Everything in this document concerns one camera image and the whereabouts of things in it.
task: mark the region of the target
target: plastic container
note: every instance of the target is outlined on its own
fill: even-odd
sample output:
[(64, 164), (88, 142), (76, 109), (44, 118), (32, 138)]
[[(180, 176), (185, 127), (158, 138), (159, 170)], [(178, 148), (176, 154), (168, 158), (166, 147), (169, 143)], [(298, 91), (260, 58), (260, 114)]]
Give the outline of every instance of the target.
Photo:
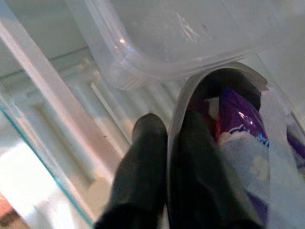
[(283, 38), (271, 0), (66, 0), (102, 74), (122, 89), (186, 77)]

